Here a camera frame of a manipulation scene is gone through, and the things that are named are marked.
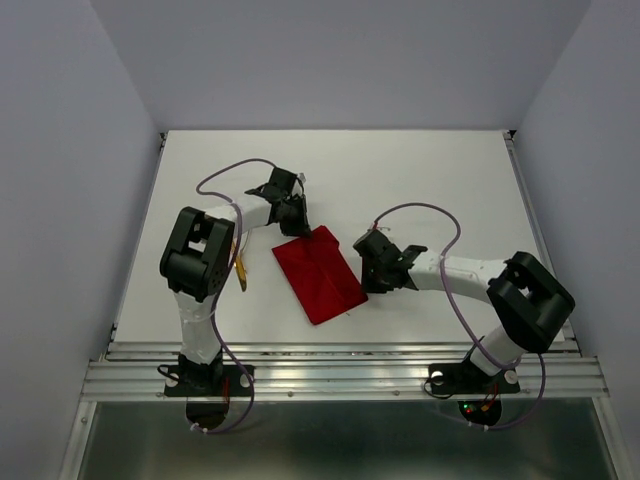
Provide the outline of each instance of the gray wall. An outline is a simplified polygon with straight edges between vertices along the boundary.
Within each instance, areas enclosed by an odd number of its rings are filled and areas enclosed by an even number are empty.
[[[594,0],[516,135],[573,326],[640,469],[640,2]]]
[[[85,0],[0,2],[0,478],[56,478],[156,128]]]
[[[161,129],[515,128],[586,0],[92,0]]]

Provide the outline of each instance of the folded cloth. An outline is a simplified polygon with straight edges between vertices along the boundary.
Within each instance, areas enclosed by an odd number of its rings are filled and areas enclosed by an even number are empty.
[[[331,320],[367,301],[344,260],[339,242],[320,226],[310,238],[296,238],[273,249],[282,271],[314,325]]]

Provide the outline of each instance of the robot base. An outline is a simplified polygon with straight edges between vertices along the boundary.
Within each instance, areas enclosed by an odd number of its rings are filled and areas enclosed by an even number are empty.
[[[500,372],[495,377],[470,375],[466,363],[434,363],[429,366],[427,380],[431,393],[437,396],[484,395],[493,385],[502,394],[520,393],[520,384],[513,370]]]
[[[255,367],[253,365],[244,365],[249,374],[254,377]],[[178,365],[170,365],[168,373],[171,375],[179,375],[180,367]],[[246,380],[241,383],[243,377],[242,372],[236,365],[223,365],[220,381],[215,384],[193,386],[188,383],[178,382],[175,386],[170,387],[165,383],[165,397],[222,397],[223,385],[226,379],[229,379],[229,396],[230,397],[250,397],[251,388],[243,386]]]

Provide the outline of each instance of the red cloth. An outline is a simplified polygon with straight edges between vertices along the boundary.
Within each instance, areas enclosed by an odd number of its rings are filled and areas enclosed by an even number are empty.
[[[314,325],[367,301],[358,279],[338,249],[338,240],[320,226],[310,238],[273,249],[282,271]]]

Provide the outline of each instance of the metal frame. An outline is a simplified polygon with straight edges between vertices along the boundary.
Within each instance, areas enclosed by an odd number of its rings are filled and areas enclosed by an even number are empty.
[[[96,402],[80,401],[76,418],[73,421],[71,437],[67,444],[67,451],[62,461],[62,469],[60,470],[59,476],[60,480],[78,478],[97,406],[98,404]]]
[[[507,132],[504,140],[541,261],[553,271],[513,140]],[[553,343],[545,355],[548,375],[545,397],[591,398],[615,474],[621,479],[634,478],[599,363],[595,358],[581,356],[569,322],[563,333],[566,340]],[[459,361],[469,344],[232,344],[230,347],[241,361],[256,367],[257,401],[431,401],[422,391],[429,365]],[[164,397],[164,380],[156,372],[160,362],[175,363],[179,350],[179,343],[112,342],[105,356],[89,365],[61,479],[75,479],[80,473],[97,402],[185,401]],[[537,357],[526,355],[518,374],[523,390],[513,398],[536,397],[541,380]]]

